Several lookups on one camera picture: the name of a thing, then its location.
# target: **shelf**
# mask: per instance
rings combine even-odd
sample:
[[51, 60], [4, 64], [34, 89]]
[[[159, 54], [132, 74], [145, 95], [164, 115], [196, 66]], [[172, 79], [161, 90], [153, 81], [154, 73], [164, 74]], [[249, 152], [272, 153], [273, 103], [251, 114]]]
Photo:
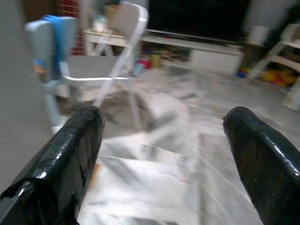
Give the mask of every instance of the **shelf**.
[[145, 42], [153, 42], [164, 45], [173, 45], [173, 46], [181, 46], [195, 50], [202, 50], [206, 52], [214, 52], [214, 53], [225, 53], [230, 55], [241, 55], [241, 52], [235, 48], [223, 46], [223, 45], [212, 45], [207, 43], [186, 41], [175, 38], [165, 38], [165, 37], [156, 37], [156, 36], [144, 36], [142, 37], [142, 41]]
[[188, 62], [179, 63], [179, 62], [172, 62], [172, 61], [169, 61], [169, 60], [162, 60], [161, 65], [170, 66], [170, 67], [180, 67], [180, 68], [186, 68], [186, 69], [192, 68], [192, 66], [190, 66], [188, 64]]

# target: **white table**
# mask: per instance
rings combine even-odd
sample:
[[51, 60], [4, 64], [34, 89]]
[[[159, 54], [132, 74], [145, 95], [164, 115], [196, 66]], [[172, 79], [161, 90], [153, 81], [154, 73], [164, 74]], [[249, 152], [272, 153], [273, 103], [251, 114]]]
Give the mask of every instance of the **white table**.
[[[104, 35], [104, 33], [98, 33], [94, 32], [92, 29], [87, 29], [84, 31], [85, 35], [85, 53], [87, 55], [92, 55], [94, 51], [94, 44], [100, 43], [101, 37]], [[124, 47], [126, 45], [126, 39], [123, 36], [118, 35], [110, 35], [110, 45], [113, 46], [122, 46]]]

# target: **blue cloth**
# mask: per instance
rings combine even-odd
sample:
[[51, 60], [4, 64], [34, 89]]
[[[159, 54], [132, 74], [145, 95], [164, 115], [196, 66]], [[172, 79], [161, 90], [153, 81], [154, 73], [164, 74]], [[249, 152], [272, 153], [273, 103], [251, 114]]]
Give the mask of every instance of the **blue cloth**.
[[60, 73], [60, 62], [64, 60], [64, 51], [63, 46], [65, 44], [65, 37], [64, 37], [64, 22], [59, 16], [53, 15], [45, 15], [42, 17], [42, 20], [51, 22], [54, 28], [54, 35], [55, 35], [55, 69]]

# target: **marble floor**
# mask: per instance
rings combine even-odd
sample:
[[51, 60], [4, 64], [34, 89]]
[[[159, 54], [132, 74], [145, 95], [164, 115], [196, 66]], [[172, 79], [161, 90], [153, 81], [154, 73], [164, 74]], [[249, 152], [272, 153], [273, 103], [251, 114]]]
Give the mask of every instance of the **marble floor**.
[[233, 75], [166, 67], [134, 84], [135, 129], [123, 91], [101, 111], [105, 132], [78, 222], [81, 225], [261, 225], [223, 132], [223, 117], [245, 106], [297, 148], [300, 115], [285, 93]]

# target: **television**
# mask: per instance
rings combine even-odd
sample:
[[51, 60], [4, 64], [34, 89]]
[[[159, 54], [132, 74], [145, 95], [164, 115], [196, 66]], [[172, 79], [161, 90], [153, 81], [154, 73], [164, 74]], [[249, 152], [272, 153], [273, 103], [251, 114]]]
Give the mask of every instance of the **television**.
[[148, 30], [236, 41], [250, 0], [150, 0]]

